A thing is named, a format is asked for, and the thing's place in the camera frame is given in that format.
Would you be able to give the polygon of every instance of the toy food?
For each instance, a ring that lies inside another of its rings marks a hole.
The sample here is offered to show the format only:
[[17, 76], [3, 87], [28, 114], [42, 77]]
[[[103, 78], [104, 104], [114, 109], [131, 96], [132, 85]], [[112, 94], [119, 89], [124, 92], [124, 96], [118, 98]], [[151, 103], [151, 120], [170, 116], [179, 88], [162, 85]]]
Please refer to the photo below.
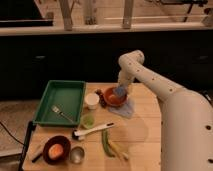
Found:
[[63, 155], [64, 149], [61, 144], [54, 144], [50, 147], [48, 155], [51, 160], [57, 160]]

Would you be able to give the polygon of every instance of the small bowl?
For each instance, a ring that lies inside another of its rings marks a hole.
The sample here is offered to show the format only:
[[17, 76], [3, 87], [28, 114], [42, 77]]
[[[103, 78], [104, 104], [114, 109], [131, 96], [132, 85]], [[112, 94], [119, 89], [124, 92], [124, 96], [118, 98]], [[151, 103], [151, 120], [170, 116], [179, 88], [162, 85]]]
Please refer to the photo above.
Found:
[[95, 118], [92, 114], [84, 114], [81, 116], [81, 125], [85, 129], [90, 129], [94, 126]]
[[80, 164], [83, 162], [85, 156], [84, 149], [80, 146], [74, 147], [70, 151], [70, 161], [75, 164]]
[[[60, 144], [63, 147], [63, 153], [56, 160], [52, 160], [49, 157], [48, 153], [49, 153], [49, 149], [55, 144]], [[46, 142], [43, 149], [43, 158], [48, 164], [51, 164], [51, 165], [58, 164], [59, 162], [65, 161], [67, 159], [67, 157], [69, 156], [70, 148], [71, 148], [71, 144], [67, 137], [61, 136], [61, 135], [54, 136]]]
[[103, 97], [104, 97], [105, 102], [109, 106], [120, 107], [126, 102], [127, 95], [120, 97], [120, 98], [117, 97], [113, 92], [114, 88], [116, 88], [116, 87], [110, 87], [110, 88], [106, 89], [103, 94]]

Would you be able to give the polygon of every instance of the green plastic tray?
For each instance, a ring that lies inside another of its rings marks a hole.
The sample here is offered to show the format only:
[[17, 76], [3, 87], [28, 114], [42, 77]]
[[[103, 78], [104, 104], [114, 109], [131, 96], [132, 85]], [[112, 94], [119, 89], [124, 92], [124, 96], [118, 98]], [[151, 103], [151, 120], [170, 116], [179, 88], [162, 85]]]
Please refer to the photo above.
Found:
[[[84, 81], [50, 80], [35, 114], [34, 123], [41, 126], [78, 126], [83, 107], [85, 85]], [[53, 105], [70, 116], [74, 123], [54, 113], [51, 109]]]

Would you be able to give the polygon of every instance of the orange object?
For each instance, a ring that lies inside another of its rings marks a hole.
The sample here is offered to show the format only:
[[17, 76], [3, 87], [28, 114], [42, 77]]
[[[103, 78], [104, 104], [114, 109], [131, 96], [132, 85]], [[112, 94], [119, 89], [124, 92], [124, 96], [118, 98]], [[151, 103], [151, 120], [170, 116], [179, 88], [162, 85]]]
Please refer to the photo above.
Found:
[[61, 144], [54, 144], [50, 147], [48, 155], [51, 160], [57, 160], [63, 155], [64, 149]]
[[110, 88], [106, 89], [106, 91], [103, 94], [104, 100], [109, 106], [113, 106], [113, 107], [122, 106], [127, 100], [127, 95], [125, 95], [123, 97], [117, 97], [113, 93], [114, 88], [116, 88], [116, 87], [110, 87]]

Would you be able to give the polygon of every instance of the green pepper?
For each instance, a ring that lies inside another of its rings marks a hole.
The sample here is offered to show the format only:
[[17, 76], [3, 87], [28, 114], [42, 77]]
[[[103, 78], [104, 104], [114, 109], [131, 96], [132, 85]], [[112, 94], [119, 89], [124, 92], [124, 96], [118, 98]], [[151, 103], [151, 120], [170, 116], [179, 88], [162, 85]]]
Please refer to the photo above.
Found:
[[115, 155], [110, 151], [109, 146], [108, 146], [108, 132], [107, 130], [102, 131], [102, 144], [104, 151], [107, 156], [109, 157], [115, 157]]

